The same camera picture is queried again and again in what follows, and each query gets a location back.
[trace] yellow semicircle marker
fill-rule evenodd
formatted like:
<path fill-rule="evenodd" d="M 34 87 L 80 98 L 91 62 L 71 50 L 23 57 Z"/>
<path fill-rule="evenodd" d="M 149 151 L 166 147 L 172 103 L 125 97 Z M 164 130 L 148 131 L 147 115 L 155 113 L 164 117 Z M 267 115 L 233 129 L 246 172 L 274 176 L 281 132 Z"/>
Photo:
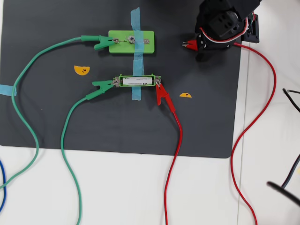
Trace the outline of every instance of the yellow semicircle marker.
<path fill-rule="evenodd" d="M 79 66 L 74 66 L 75 72 L 80 75 L 80 76 L 85 76 L 89 73 L 90 67 L 79 67 Z"/>
<path fill-rule="evenodd" d="M 184 97 L 184 98 L 191 98 L 192 96 L 188 93 L 182 93 L 181 95 L 179 95 L 180 97 Z"/>

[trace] black mat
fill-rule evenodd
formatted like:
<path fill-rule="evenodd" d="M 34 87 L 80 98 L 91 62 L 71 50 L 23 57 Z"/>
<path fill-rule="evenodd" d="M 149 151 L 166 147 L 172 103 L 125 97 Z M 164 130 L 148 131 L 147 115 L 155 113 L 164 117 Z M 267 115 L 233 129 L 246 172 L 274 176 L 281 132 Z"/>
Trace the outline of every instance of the black mat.
<path fill-rule="evenodd" d="M 142 30 L 153 30 L 156 49 L 144 56 L 145 74 L 163 78 L 177 108 L 184 138 L 180 155 L 227 158 L 233 142 L 240 49 L 220 52 L 207 63 L 181 46 L 191 38 L 198 0 L 4 0 L 0 83 L 15 79 L 40 50 L 81 35 L 130 30 L 130 11 L 140 6 Z M 74 65 L 90 66 L 87 76 Z M 60 148 L 60 134 L 71 106 L 94 91 L 92 81 L 131 75 L 133 55 L 96 52 L 75 44 L 40 57 L 18 86 L 17 105 L 36 131 L 42 148 Z M 192 98 L 179 95 L 188 92 Z M 71 117 L 66 149 L 173 155 L 178 128 L 166 106 L 157 106 L 154 88 L 111 89 L 81 104 Z M 34 147 L 10 97 L 0 96 L 0 144 Z"/>

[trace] blue tape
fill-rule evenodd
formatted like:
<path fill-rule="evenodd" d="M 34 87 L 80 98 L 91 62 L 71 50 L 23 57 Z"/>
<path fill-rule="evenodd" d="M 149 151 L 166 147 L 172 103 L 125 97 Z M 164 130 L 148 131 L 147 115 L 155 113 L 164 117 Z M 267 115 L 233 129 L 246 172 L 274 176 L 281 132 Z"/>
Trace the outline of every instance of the blue tape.
<path fill-rule="evenodd" d="M 0 95 L 11 96 L 13 93 L 13 86 L 0 84 Z"/>
<path fill-rule="evenodd" d="M 143 52 L 144 45 L 144 32 L 141 31 L 140 8 L 131 11 L 131 26 L 135 33 L 135 59 L 133 60 L 133 76 L 143 76 L 144 73 L 144 59 Z M 140 101 L 141 87 L 132 88 L 132 100 Z"/>

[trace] cable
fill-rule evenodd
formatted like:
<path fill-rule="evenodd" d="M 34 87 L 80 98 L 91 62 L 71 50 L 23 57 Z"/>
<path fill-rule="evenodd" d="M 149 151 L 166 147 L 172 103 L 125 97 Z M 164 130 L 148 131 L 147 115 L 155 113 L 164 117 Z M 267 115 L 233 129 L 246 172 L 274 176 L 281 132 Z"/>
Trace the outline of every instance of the cable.
<path fill-rule="evenodd" d="M 205 31 L 203 30 L 202 27 L 200 27 L 200 30 L 202 31 L 202 33 L 204 34 L 204 36 L 205 36 L 209 41 L 211 41 L 211 42 L 214 42 L 214 43 L 229 43 L 229 42 L 231 42 L 231 41 L 233 41 L 233 40 L 239 38 L 240 36 L 244 35 L 244 34 L 247 32 L 247 30 L 248 30 L 248 25 L 249 25 L 249 24 L 248 24 L 248 18 L 246 17 L 246 20 L 245 20 L 245 28 L 244 28 L 244 30 L 243 30 L 241 33 L 237 34 L 236 36 L 234 36 L 234 37 L 232 37 L 232 38 L 230 38 L 230 39 L 227 39 L 227 40 L 222 40 L 222 41 L 214 40 L 213 38 L 211 38 L 210 36 L 208 36 L 208 34 L 205 33 Z"/>
<path fill-rule="evenodd" d="M 245 197 L 243 196 L 243 194 L 241 193 L 237 183 L 236 183 L 236 180 L 235 180 L 235 176 L 234 176 L 234 171 L 233 171 L 233 155 L 234 155 L 234 152 L 236 150 L 236 147 L 239 143 L 239 141 L 241 140 L 241 138 L 244 136 L 244 134 L 253 126 L 253 124 L 255 124 L 255 122 L 261 117 L 261 115 L 266 111 L 266 109 L 268 108 L 268 106 L 270 105 L 273 97 L 274 97 L 274 94 L 275 94 L 275 90 L 276 90 L 276 83 L 277 83 L 277 78 L 276 78 L 276 72 L 275 72 L 275 69 L 273 67 L 273 65 L 270 63 L 270 61 L 264 56 L 262 55 L 261 53 L 259 53 L 257 50 L 251 48 L 251 47 L 248 47 L 248 46 L 245 46 L 245 45 L 240 45 L 238 43 L 234 43 L 235 46 L 238 46 L 238 47 L 242 47 L 242 48 L 246 48 L 246 49 L 249 49 L 253 52 L 255 52 L 256 54 L 258 54 L 259 56 L 261 56 L 268 64 L 269 66 L 271 67 L 272 71 L 273 71 L 273 74 L 274 74 L 274 85 L 273 85 L 273 91 L 272 91 L 272 94 L 266 104 L 266 106 L 263 108 L 263 110 L 258 114 L 258 116 L 250 123 L 250 125 L 240 134 L 240 136 L 238 137 L 237 141 L 235 142 L 234 144 L 234 147 L 232 149 L 232 153 L 231 153 L 231 157 L 230 157 L 230 168 L 231 168 L 231 175 L 232 175 L 232 180 L 234 182 L 234 186 L 236 188 L 236 190 L 238 191 L 239 195 L 241 196 L 241 198 L 244 200 L 244 202 L 247 204 L 247 206 L 250 208 L 252 214 L 253 214 L 253 218 L 254 218 L 254 221 L 255 221 L 255 225 L 257 225 L 257 218 L 256 218 L 256 215 L 255 215 L 255 212 L 253 210 L 253 208 L 251 207 L 251 205 L 247 202 L 247 200 L 245 199 Z"/>
<path fill-rule="evenodd" d="M 253 22 L 254 22 L 254 20 L 255 20 L 255 14 L 254 14 L 254 12 L 252 12 L 252 21 L 251 21 L 251 23 L 250 23 L 250 25 L 249 25 L 249 27 L 251 27 L 251 25 L 253 24 Z"/>
<path fill-rule="evenodd" d="M 275 183 L 273 183 L 271 181 L 268 181 L 267 185 L 270 186 L 271 188 L 273 188 L 274 190 L 280 192 L 285 197 L 289 198 L 291 201 L 293 201 L 298 206 L 300 206 L 300 200 L 299 200 L 299 198 L 297 198 L 296 196 L 294 196 L 290 192 L 286 191 L 283 187 L 280 187 L 279 185 L 277 185 L 277 184 L 275 184 Z"/>
<path fill-rule="evenodd" d="M 299 164 L 300 162 L 300 155 L 297 157 L 296 161 L 294 162 L 294 165 L 292 165 L 292 168 L 289 172 L 289 175 L 287 175 L 287 178 L 286 180 L 284 181 L 284 183 L 281 185 L 282 188 L 285 188 L 286 185 L 290 182 L 291 178 L 292 178 L 292 175 L 293 173 L 295 172 L 295 170 L 297 169 L 297 165 Z"/>
<path fill-rule="evenodd" d="M 66 129 L 67 129 L 67 126 L 68 126 L 70 117 L 71 117 L 71 115 L 72 115 L 72 112 L 74 111 L 74 109 L 75 109 L 80 103 L 84 102 L 85 100 L 87 100 L 86 97 L 83 98 L 83 99 L 81 99 L 81 100 L 79 100 L 78 102 L 76 102 L 76 103 L 73 105 L 73 107 L 70 109 L 70 111 L 69 111 L 69 113 L 68 113 L 68 115 L 67 115 L 67 118 L 66 118 L 65 126 L 64 126 L 64 128 L 63 128 L 63 130 L 62 130 L 62 133 L 61 133 L 61 138 L 60 138 L 60 148 L 61 148 L 61 153 L 62 153 L 62 156 L 63 156 L 63 158 L 64 158 L 64 161 L 65 161 L 65 163 L 66 163 L 66 165 L 67 165 L 69 171 L 70 171 L 71 174 L 72 174 L 72 177 L 73 177 L 73 179 L 74 179 L 74 181 L 75 181 L 75 184 L 76 184 L 76 187 L 77 187 L 77 192 L 78 192 L 78 199 L 79 199 L 79 215 L 78 215 L 77 225 L 80 224 L 81 215 L 82 215 L 82 198 L 81 198 L 81 191 L 80 191 L 80 188 L 79 188 L 79 183 L 78 183 L 78 181 L 77 181 L 77 178 L 76 178 L 76 176 L 75 176 L 75 174 L 74 174 L 74 172 L 73 172 L 73 170 L 72 170 L 72 168 L 71 168 L 71 166 L 70 166 L 70 164 L 69 164 L 69 162 L 68 162 L 68 160 L 67 160 L 66 154 L 65 154 L 65 150 L 64 150 L 64 137 L 65 137 Z"/>
<path fill-rule="evenodd" d="M 293 93 L 297 93 L 297 94 L 300 94 L 300 92 L 294 91 L 294 90 L 286 90 L 284 88 L 282 90 L 285 93 L 285 95 L 288 97 L 288 99 L 290 100 L 292 105 L 298 110 L 298 112 L 300 112 L 300 108 L 297 106 L 297 104 L 293 101 L 292 97 L 289 95 L 289 92 L 293 92 Z"/>
<path fill-rule="evenodd" d="M 37 159 L 38 157 L 38 151 L 39 151 L 39 143 L 38 143 L 38 137 L 37 135 L 34 133 L 33 129 L 31 128 L 31 126 L 28 124 L 28 122 L 26 121 L 26 119 L 22 116 L 22 114 L 20 113 L 16 103 L 15 103 L 15 89 L 19 83 L 19 81 L 22 79 L 22 77 L 24 76 L 24 74 L 26 73 L 26 71 L 29 69 L 29 67 L 34 63 L 34 61 L 39 57 L 41 56 L 42 54 L 54 49 L 54 48 L 57 48 L 57 47 L 60 47 L 60 46 L 63 46 L 63 45 L 67 45 L 67 44 L 70 44 L 74 41 L 79 41 L 81 40 L 81 37 L 76 37 L 76 38 L 73 38 L 73 39 L 70 39 L 70 40 L 67 40 L 67 41 L 64 41 L 64 42 L 61 42 L 61 43 L 58 43 L 58 44 L 55 44 L 55 45 L 52 45 L 42 51 L 40 51 L 38 54 L 36 54 L 32 60 L 27 64 L 27 66 L 25 67 L 25 69 L 20 73 L 20 75 L 18 76 L 18 78 L 16 79 L 15 83 L 14 83 L 14 86 L 13 86 L 13 91 L 12 91 L 12 95 L 11 95 L 11 100 L 13 102 L 13 106 L 14 106 L 14 109 L 16 111 L 16 113 L 18 114 L 18 116 L 20 117 L 20 119 L 22 120 L 22 122 L 26 125 L 26 127 L 28 128 L 28 130 L 30 131 L 31 135 L 33 136 L 34 138 L 34 141 L 36 143 L 36 154 L 34 155 L 32 161 L 24 168 L 22 169 L 20 172 L 17 172 L 15 175 L 13 175 L 7 182 L 5 182 L 3 185 L 0 186 L 0 189 L 5 187 L 7 184 L 9 184 L 14 178 L 16 178 L 17 176 L 19 176 L 20 174 L 22 174 L 23 172 L 25 172 L 29 167 L 31 167 L 31 165 L 34 163 L 34 161 Z"/>
<path fill-rule="evenodd" d="M 175 152 L 175 156 L 174 156 L 174 159 L 173 159 L 173 162 L 171 164 L 171 167 L 170 167 L 170 170 L 169 170 L 169 173 L 168 173 L 168 177 L 167 177 L 167 181 L 165 183 L 165 194 L 164 194 L 164 205 L 165 205 L 165 225 L 168 225 L 168 213 L 167 213 L 167 189 L 168 189 L 168 184 L 169 184 L 169 180 L 170 180 L 170 176 L 171 176 L 171 173 L 172 173 L 172 169 L 174 167 L 174 164 L 175 164 L 175 161 L 176 161 L 176 158 L 178 156 L 178 153 L 179 153 L 179 150 L 180 150 L 180 147 L 181 147 L 181 143 L 182 143 L 182 126 L 180 124 L 180 121 L 177 117 L 177 114 L 176 112 L 173 112 L 174 114 L 174 117 L 176 119 L 176 122 L 178 124 L 178 127 L 179 127 L 179 132 L 180 132 L 180 136 L 179 136 L 179 141 L 178 141 L 178 145 L 177 145 L 177 150 Z"/>
<path fill-rule="evenodd" d="M 293 93 L 297 93 L 297 94 L 300 94 L 299 91 L 295 91 L 295 90 L 286 90 L 286 89 L 282 89 L 283 92 L 285 93 L 285 95 L 288 97 L 288 99 L 290 100 L 290 102 L 292 103 L 292 105 L 298 110 L 298 112 L 300 112 L 300 108 L 297 106 L 297 104 L 293 101 L 292 97 L 289 95 L 289 92 L 293 92 Z M 285 188 L 286 185 L 290 182 L 291 178 L 292 178 L 292 175 L 293 173 L 295 172 L 296 168 L 297 168 L 297 165 L 299 164 L 300 162 L 300 155 L 298 156 L 298 158 L 296 159 L 294 165 L 292 166 L 286 180 L 284 181 L 284 183 L 281 185 L 282 188 Z"/>
<path fill-rule="evenodd" d="M 4 166 L 0 160 L 0 167 L 1 167 L 1 171 L 2 171 L 2 176 L 3 176 L 3 183 L 6 182 L 6 177 L 5 177 L 5 171 L 4 171 Z M 3 201 L 2 201 L 2 204 L 0 206 L 0 212 L 2 211 L 3 207 L 4 207 L 4 204 L 5 204 L 5 201 L 6 201 L 6 187 L 3 188 Z"/>
<path fill-rule="evenodd" d="M 287 90 L 287 92 L 292 92 L 292 93 L 300 94 L 299 91 L 295 91 L 295 90 Z"/>

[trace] alligator clip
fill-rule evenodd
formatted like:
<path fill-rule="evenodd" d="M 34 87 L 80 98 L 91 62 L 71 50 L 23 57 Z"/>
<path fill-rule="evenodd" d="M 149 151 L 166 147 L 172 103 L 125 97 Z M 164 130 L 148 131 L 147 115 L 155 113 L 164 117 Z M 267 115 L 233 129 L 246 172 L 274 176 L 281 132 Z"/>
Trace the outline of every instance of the alligator clip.
<path fill-rule="evenodd" d="M 183 47 L 198 51 L 197 40 L 186 41 L 182 43 Z"/>
<path fill-rule="evenodd" d="M 92 82 L 92 84 L 94 86 L 99 86 L 99 90 L 96 90 L 88 95 L 86 95 L 86 99 L 87 100 L 91 100 L 101 94 L 104 94 L 107 90 L 109 90 L 110 88 L 114 87 L 113 84 L 113 80 L 109 80 L 109 81 L 94 81 Z"/>
<path fill-rule="evenodd" d="M 156 98 L 157 98 L 157 105 L 161 105 L 161 98 L 164 98 L 168 104 L 170 111 L 173 113 L 176 111 L 175 106 L 169 96 L 169 93 L 166 92 L 165 88 L 163 87 L 162 83 L 159 79 L 155 79 L 155 87 L 156 87 Z"/>
<path fill-rule="evenodd" d="M 122 41 L 120 41 L 118 38 L 112 38 L 112 37 L 105 37 L 101 35 L 93 36 L 93 35 L 82 35 L 81 41 L 97 41 L 100 42 L 99 44 L 96 44 L 94 46 L 95 50 L 99 50 L 101 48 L 105 48 L 114 44 L 118 44 Z"/>

